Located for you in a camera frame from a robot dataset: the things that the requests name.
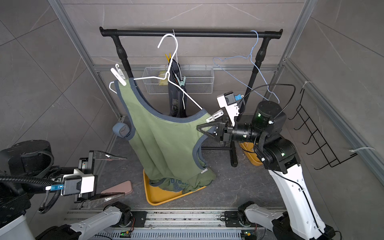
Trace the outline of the plain green tank top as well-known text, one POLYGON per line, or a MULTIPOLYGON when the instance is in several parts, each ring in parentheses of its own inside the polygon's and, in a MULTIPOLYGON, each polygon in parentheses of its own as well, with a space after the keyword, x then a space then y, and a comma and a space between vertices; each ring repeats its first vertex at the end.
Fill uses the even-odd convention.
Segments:
POLYGON ((202 156, 207 136, 197 130, 210 116, 206 110, 187 118, 171 117, 155 110, 133 79, 126 86, 114 84, 131 125, 126 139, 150 180, 172 178, 197 187, 216 179, 202 156))

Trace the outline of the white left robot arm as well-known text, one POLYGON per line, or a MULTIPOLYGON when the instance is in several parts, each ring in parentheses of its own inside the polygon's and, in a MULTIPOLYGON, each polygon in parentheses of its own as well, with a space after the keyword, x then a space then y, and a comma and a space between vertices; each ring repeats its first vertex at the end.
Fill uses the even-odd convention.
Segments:
POLYGON ((54 165, 51 145, 45 140, 24 141, 1 151, 1 239, 32 240, 26 211, 31 198, 42 194, 38 212, 46 214, 60 197, 74 196, 76 203, 105 202, 104 210, 82 222, 53 226, 43 231, 40 240, 87 240, 112 226, 133 227, 130 207, 112 202, 121 192, 97 194, 96 161, 118 157, 102 151, 90 151, 76 167, 54 165))

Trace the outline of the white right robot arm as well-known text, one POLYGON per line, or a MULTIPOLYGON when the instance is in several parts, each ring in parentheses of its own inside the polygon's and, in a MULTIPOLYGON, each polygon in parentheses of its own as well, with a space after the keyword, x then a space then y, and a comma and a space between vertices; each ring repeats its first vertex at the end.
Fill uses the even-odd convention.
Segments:
POLYGON ((319 216, 306 186, 299 154, 294 144, 282 137, 287 119, 275 102, 258 104, 251 123, 228 120, 197 126, 197 130, 216 141, 253 143, 254 153, 275 181, 286 211, 276 212, 248 201, 238 208, 240 223, 260 225, 278 240, 331 240, 336 231, 319 216))

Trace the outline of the green printed tank top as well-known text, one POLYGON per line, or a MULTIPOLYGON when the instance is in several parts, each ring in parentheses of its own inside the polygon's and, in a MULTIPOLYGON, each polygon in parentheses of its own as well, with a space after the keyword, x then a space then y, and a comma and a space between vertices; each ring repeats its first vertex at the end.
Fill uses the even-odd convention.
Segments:
POLYGON ((177 179, 172 178, 163 178, 161 180, 149 180, 149 184, 152 187, 158 187, 164 191, 168 192, 182 192, 182 194, 195 192, 200 188, 205 186, 198 185, 197 187, 193 187, 187 183, 184 183, 177 179))

